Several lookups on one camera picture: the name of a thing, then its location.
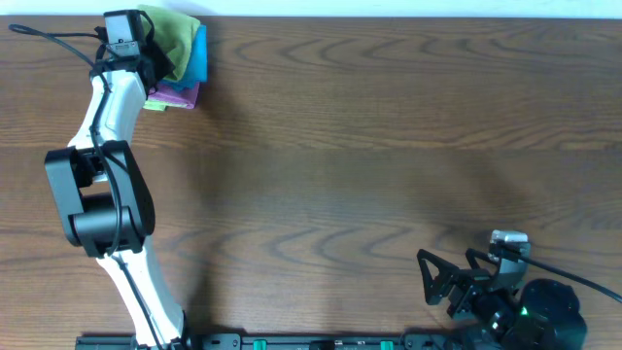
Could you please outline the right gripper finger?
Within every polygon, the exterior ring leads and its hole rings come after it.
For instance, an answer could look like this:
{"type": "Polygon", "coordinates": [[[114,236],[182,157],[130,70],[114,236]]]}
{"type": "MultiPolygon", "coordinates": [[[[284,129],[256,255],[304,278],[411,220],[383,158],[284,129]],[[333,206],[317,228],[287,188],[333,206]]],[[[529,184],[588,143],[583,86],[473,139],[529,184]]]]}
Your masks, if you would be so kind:
{"type": "Polygon", "coordinates": [[[440,304],[441,300],[446,298],[453,289],[455,275],[460,269],[424,249],[418,251],[417,262],[421,269],[426,303],[428,305],[440,304]],[[432,277],[428,263],[437,268],[438,273],[435,277],[432,277]]]}
{"type": "Polygon", "coordinates": [[[472,248],[466,250],[466,260],[470,267],[470,271],[467,273],[467,277],[472,282],[493,282],[497,277],[496,272],[482,267],[480,262],[488,263],[494,267],[499,266],[499,258],[481,251],[477,251],[472,248]]]}

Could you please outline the green microfiber cloth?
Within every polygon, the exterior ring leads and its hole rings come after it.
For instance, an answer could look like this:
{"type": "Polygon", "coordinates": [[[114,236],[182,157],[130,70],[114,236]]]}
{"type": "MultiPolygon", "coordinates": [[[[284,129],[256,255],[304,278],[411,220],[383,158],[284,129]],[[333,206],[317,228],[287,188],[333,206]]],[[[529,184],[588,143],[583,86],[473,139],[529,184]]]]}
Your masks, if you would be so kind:
{"type": "Polygon", "coordinates": [[[155,26],[154,40],[174,65],[174,69],[165,79],[181,81],[187,71],[200,21],[195,17],[151,5],[139,5],[138,10],[144,11],[152,20],[155,26]]]}

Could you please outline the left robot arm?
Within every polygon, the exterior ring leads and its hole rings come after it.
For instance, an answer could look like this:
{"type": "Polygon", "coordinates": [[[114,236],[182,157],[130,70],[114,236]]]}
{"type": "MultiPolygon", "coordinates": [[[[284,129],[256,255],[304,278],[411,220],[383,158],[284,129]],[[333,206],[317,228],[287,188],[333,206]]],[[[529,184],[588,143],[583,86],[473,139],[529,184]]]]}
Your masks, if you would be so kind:
{"type": "Polygon", "coordinates": [[[187,320],[156,258],[155,206],[130,143],[148,92],[172,67],[153,37],[106,43],[92,62],[81,128],[45,169],[67,240],[106,271],[133,321],[134,349],[186,349],[187,320]]]}

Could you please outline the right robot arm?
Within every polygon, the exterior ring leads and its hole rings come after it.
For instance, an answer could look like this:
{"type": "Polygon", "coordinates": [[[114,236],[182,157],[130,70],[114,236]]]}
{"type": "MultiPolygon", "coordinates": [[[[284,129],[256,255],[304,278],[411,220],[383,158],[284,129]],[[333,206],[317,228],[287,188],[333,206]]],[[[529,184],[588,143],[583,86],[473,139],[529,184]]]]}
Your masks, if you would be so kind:
{"type": "Polygon", "coordinates": [[[572,287],[551,279],[523,282],[526,258],[509,247],[491,255],[466,250],[460,268],[424,249],[417,253],[426,303],[449,300],[453,319],[478,322],[482,338],[503,349],[580,349],[587,325],[572,287]]]}

